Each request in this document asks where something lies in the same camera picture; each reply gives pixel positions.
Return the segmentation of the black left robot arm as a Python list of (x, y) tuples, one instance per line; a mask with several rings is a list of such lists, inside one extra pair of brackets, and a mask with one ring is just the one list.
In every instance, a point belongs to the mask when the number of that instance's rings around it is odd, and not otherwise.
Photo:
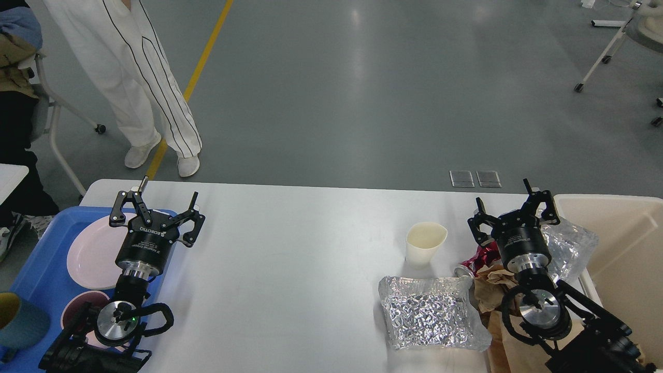
[(142, 192), (119, 191), (109, 216), (110, 227), (125, 227), (125, 238), (114, 261), (121, 273), (104, 306), (86, 302), (66, 324), (38, 364), (47, 372), (138, 372), (152, 356), (139, 351), (142, 338), (168, 331), (175, 323), (165, 303), (151, 303), (151, 280), (163, 274), (176, 242), (192, 247), (205, 222), (193, 193), (184, 212), (172, 216), (146, 206)]

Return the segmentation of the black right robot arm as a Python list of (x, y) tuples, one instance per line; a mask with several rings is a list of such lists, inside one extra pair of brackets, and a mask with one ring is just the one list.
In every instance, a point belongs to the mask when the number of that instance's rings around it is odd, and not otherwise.
[(631, 328), (562, 279), (553, 279), (553, 262), (543, 225), (561, 219), (552, 193), (533, 189), (521, 208), (499, 217), (487, 214), (483, 201), (467, 220), (481, 248), (495, 244), (502, 266), (514, 274), (516, 286), (500, 303), (508, 333), (549, 355), (551, 372), (654, 372), (653, 363), (640, 364), (640, 350), (630, 340)]

